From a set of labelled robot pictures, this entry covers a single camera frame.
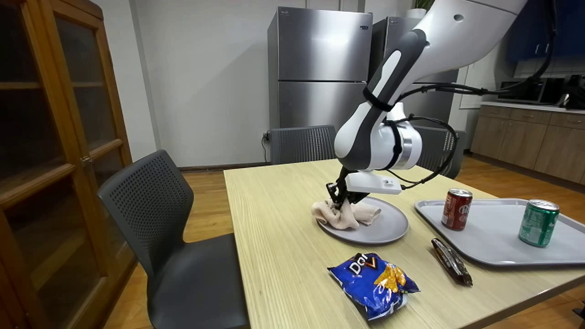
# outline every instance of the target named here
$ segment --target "perforated chair back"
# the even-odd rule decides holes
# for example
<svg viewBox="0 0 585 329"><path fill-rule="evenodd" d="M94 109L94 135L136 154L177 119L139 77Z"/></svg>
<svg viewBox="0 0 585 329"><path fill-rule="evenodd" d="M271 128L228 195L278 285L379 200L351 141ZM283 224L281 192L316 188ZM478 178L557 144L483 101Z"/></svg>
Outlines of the perforated chair back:
<svg viewBox="0 0 585 329"><path fill-rule="evenodd" d="M112 176L98 196L150 277L184 244L193 191L165 150Z"/></svg>
<svg viewBox="0 0 585 329"><path fill-rule="evenodd" d="M453 136L447 129L432 128L425 126L413 127L421 134L422 153L417 162L418 166L428 170L436 170L449 156L453 149ZM461 162L463 161L463 149L465 147L465 132L456 131L459 141L455 155L447 168L441 172L441 175L454 179L459 174Z"/></svg>
<svg viewBox="0 0 585 329"><path fill-rule="evenodd" d="M332 125L270 130L270 159L273 165L335 158Z"/></svg>

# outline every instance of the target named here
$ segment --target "towel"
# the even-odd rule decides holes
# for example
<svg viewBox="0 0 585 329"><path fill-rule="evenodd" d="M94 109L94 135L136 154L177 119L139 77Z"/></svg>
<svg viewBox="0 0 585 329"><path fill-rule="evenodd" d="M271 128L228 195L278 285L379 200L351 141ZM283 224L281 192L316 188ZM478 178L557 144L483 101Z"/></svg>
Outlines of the towel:
<svg viewBox="0 0 585 329"><path fill-rule="evenodd" d="M335 208L335 203L329 198L323 202L315 202L311 207L311 214L321 224L329 223L333 228L356 229L360 222L370 225L378 216L380 209L365 203L351 204L346 199L340 209Z"/></svg>

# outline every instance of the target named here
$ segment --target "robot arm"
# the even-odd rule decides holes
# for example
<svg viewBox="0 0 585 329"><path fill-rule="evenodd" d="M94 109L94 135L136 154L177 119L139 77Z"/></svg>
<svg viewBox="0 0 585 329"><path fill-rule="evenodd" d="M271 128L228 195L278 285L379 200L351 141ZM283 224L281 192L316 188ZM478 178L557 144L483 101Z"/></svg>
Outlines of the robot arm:
<svg viewBox="0 0 585 329"><path fill-rule="evenodd" d="M402 103L395 102L413 82L483 58L504 36L526 1L435 0L420 23L385 57L364 91L368 100L358 106L335 138L335 153L343 164L337 181L339 196L345 189L340 185L352 175L355 179L347 184L349 191L365 195L400 192L399 184L397 188L387 177L370 171L412 168L421 154L421 137L407 121L391 125L382 121L405 118Z"/></svg>

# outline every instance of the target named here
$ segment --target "light wood tabletop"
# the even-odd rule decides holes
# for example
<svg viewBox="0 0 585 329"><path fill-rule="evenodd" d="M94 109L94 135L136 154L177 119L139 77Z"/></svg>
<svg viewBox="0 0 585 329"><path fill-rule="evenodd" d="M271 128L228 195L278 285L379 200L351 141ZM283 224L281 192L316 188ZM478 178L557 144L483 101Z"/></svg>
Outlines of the light wood tabletop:
<svg viewBox="0 0 585 329"><path fill-rule="evenodd" d="M400 240L383 246L339 241L311 218L311 205L328 197L325 184L340 168L337 160L326 160L224 172L252 329L482 328L585 282L582 268L494 269L465 261L474 285L457 285L435 259L431 239L438 233L414 203L445 198L452 187L474 198L494 196L443 176L397 196L370 195L407 216L409 230ZM401 174L418 180L429 171L415 167ZM400 266L421 292L368 323L326 269L358 252Z"/></svg>

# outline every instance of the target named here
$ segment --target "potted plant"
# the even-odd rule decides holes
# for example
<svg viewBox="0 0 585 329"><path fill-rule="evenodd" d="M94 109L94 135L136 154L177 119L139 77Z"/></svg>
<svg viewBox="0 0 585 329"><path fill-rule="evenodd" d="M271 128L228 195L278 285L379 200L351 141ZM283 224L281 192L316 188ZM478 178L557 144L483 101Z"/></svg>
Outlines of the potted plant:
<svg viewBox="0 0 585 329"><path fill-rule="evenodd" d="M414 8L406 11L406 17L423 18L435 0L414 0Z"/></svg>

